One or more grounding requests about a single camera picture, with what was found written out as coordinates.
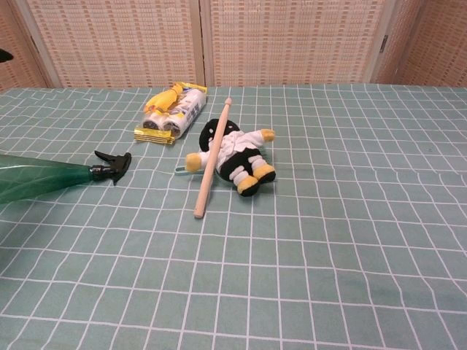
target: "yellow label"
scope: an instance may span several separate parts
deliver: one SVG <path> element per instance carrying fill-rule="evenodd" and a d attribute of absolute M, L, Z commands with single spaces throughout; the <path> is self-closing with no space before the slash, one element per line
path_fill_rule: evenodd
<path fill-rule="evenodd" d="M 171 131 L 135 128 L 134 138 L 138 141 L 150 141 L 156 144 L 171 144 L 175 138 Z"/>
<path fill-rule="evenodd" d="M 185 118 L 184 114 L 183 113 L 177 113 L 177 114 L 173 114 L 172 117 L 177 117 L 178 119 L 183 119 Z"/>
<path fill-rule="evenodd" d="M 207 87 L 205 87 L 205 86 L 190 84 L 189 82 L 177 82 L 177 84 L 180 84 L 184 88 L 198 89 L 198 90 L 201 90 L 204 93 L 207 93 Z"/>

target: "white plush outfit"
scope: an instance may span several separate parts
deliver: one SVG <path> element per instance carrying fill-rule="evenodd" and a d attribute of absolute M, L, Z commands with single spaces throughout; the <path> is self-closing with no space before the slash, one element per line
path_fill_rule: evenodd
<path fill-rule="evenodd" d="M 249 133 L 243 131 L 232 131 L 228 135 L 225 135 L 220 145 L 219 155 L 217 156 L 216 169 L 220 171 L 220 167 L 233 155 L 245 151 L 245 149 L 257 149 L 264 143 L 263 134 L 261 131 L 256 130 Z M 209 148 L 211 147 L 212 140 L 209 141 Z M 207 160 L 209 158 L 209 151 L 200 152 L 201 156 L 201 167 L 206 168 Z M 266 161 L 261 155 L 255 155 L 248 158 L 248 162 L 251 164 L 252 169 L 266 164 Z M 245 171 L 244 166 L 239 165 L 229 175 L 229 179 L 233 181 L 235 185 L 238 185 L 243 179 L 249 174 Z"/>

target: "bamboo screen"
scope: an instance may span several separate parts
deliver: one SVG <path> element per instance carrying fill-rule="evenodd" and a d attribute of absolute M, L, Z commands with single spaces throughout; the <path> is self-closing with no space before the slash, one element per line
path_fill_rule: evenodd
<path fill-rule="evenodd" d="M 27 1 L 64 87 L 202 82 L 189 1 Z"/>
<path fill-rule="evenodd" d="M 262 85 L 363 81 L 385 0 L 208 2 L 214 84 Z"/>
<path fill-rule="evenodd" d="M 398 65 L 406 49 L 421 4 L 422 0 L 396 2 L 393 22 L 389 25 L 384 52 L 380 54 L 380 62 L 375 69 L 372 82 L 379 84 L 392 84 L 394 82 Z"/>
<path fill-rule="evenodd" d="M 467 86 L 467 1 L 430 0 L 397 83 Z"/>
<path fill-rule="evenodd" d="M 6 1 L 0 1 L 0 47 L 14 56 L 12 61 L 0 63 L 0 91 L 46 86 L 20 25 Z"/>

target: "black plush head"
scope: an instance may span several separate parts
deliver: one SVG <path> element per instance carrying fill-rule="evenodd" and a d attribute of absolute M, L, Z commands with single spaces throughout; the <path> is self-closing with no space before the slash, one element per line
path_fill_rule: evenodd
<path fill-rule="evenodd" d="M 201 151 L 209 151 L 209 143 L 214 138 L 214 134 L 216 133 L 218 123 L 218 119 L 211 119 L 204 126 L 203 131 L 199 135 L 199 146 L 201 148 Z M 224 136 L 230 134 L 232 131 L 240 131 L 240 128 L 234 122 L 227 120 L 227 125 L 225 126 L 224 130 Z"/>

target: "green spray bottle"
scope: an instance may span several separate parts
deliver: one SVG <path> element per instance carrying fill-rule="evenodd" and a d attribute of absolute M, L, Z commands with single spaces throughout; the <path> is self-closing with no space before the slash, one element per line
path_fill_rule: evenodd
<path fill-rule="evenodd" d="M 0 155 L 0 203 L 33 198 L 61 188 L 90 181 L 112 179 L 114 184 L 125 175 L 131 154 L 94 153 L 109 166 L 82 166 L 36 158 Z"/>

